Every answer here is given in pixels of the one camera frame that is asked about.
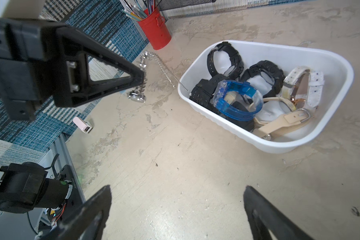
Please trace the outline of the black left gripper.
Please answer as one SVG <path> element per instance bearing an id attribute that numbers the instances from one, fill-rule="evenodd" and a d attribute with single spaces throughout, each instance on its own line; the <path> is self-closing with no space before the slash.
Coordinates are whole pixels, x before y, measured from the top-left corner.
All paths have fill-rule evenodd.
<path id="1" fill-rule="evenodd" d="M 88 57 L 128 76 L 93 81 Z M 48 98 L 74 108 L 140 86 L 144 78 L 137 66 L 70 25 L 0 18 L 0 98 L 11 120 L 34 121 Z"/>

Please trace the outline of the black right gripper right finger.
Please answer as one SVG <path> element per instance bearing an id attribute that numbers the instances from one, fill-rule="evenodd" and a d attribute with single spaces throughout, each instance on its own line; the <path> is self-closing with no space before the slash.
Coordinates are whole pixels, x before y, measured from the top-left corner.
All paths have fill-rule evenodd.
<path id="1" fill-rule="evenodd" d="M 312 239 L 253 187 L 246 186 L 243 200 L 254 240 Z"/>

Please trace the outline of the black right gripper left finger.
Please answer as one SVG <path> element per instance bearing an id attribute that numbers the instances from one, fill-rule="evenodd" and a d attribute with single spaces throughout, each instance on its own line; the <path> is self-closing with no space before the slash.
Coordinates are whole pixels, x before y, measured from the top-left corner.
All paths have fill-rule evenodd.
<path id="1" fill-rule="evenodd" d="M 41 239 L 100 240 L 109 218 L 111 204 L 111 187 L 106 185 Z"/>

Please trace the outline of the silver chain pocket watch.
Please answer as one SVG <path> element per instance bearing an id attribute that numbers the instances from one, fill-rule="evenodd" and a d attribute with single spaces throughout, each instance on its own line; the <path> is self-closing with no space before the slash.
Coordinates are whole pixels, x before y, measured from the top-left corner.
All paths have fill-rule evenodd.
<path id="1" fill-rule="evenodd" d="M 147 85 L 149 83 L 149 80 L 152 77 L 152 74 L 147 73 L 147 70 L 150 69 L 149 62 L 155 63 L 162 75 L 164 75 L 165 79 L 169 81 L 170 85 L 174 88 L 176 86 L 182 87 L 189 95 L 189 97 L 192 95 L 191 91 L 188 90 L 184 84 L 181 83 L 181 81 L 175 76 L 175 74 L 170 70 L 170 68 L 165 64 L 165 62 L 161 59 L 161 57 L 157 53 L 144 51 L 140 55 L 140 61 L 138 64 L 138 67 L 145 73 L 144 81 L 141 85 L 138 87 L 135 87 L 133 90 L 131 90 L 127 97 L 129 100 L 137 102 L 137 103 L 145 103 L 147 100 L 147 97 L 145 95 L 145 90 L 147 88 Z"/>

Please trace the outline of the beige strap triangular watch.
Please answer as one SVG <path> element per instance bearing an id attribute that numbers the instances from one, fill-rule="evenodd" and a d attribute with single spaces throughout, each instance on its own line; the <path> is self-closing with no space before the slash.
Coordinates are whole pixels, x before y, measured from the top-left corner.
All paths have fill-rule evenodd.
<path id="1" fill-rule="evenodd" d="M 280 115 L 276 120 L 254 129 L 253 134 L 259 138 L 270 141 L 301 129 L 309 123 L 313 114 L 304 108 L 297 109 L 288 114 Z"/>

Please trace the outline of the beige strap slim watch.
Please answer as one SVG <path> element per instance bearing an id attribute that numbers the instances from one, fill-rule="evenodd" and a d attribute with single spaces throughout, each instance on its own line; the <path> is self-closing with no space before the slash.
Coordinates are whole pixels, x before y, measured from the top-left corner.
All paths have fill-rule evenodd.
<path id="1" fill-rule="evenodd" d="M 291 113 L 297 109 L 290 100 L 282 97 L 264 98 L 263 101 L 262 109 L 254 118 L 258 126 L 264 126 L 275 121 L 279 116 Z"/>

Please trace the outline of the black round digital watch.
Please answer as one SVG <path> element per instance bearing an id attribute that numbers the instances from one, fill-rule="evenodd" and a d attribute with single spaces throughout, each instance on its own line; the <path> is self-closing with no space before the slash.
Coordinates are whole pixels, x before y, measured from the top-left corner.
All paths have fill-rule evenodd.
<path id="1" fill-rule="evenodd" d="M 220 112 L 211 104 L 211 99 L 214 96 L 218 84 L 227 80 L 228 77 L 223 74 L 217 74 L 210 80 L 201 79 L 198 84 L 193 88 L 190 100 L 206 108 L 207 110 L 219 115 Z"/>

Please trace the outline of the white strap rose-gold watch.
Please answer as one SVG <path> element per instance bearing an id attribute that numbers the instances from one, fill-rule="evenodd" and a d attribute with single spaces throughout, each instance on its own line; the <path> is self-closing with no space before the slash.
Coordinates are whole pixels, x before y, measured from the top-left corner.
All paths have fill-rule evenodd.
<path id="1" fill-rule="evenodd" d="M 320 104 L 324 85 L 322 71 L 298 66 L 284 79 L 280 96 L 290 100 L 297 109 L 304 108 L 314 113 Z"/>

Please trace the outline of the translucent blue plastic watch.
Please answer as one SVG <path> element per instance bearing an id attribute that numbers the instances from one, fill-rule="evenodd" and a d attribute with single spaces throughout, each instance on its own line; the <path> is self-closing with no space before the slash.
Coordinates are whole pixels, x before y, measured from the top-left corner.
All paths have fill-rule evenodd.
<path id="1" fill-rule="evenodd" d="M 229 105 L 224 97 L 230 91 L 237 92 L 236 101 Z M 263 95 L 249 83 L 223 80 L 215 90 L 212 104 L 223 115 L 242 122 L 253 120 L 263 107 Z"/>

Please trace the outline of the black rugged sports watch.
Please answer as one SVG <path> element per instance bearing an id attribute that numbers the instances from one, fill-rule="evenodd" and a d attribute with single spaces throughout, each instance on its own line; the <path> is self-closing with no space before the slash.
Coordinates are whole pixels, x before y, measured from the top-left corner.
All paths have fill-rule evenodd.
<path id="1" fill-rule="evenodd" d="M 255 87 L 263 95 L 263 98 L 276 97 L 282 87 L 285 79 L 284 71 L 280 69 L 276 64 L 271 61 L 264 60 L 250 66 L 244 71 L 239 81 L 249 82 L 251 79 L 256 80 L 257 77 L 261 77 L 265 82 L 270 85 L 270 89 L 260 90 Z"/>

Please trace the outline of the black chunky digital watch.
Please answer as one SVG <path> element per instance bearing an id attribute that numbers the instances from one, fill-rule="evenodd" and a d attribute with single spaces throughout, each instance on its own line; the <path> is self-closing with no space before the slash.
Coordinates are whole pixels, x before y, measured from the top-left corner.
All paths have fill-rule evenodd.
<path id="1" fill-rule="evenodd" d="M 223 41 L 209 48 L 207 70 L 211 78 L 221 74 L 238 80 L 244 72 L 244 61 L 231 42 Z"/>

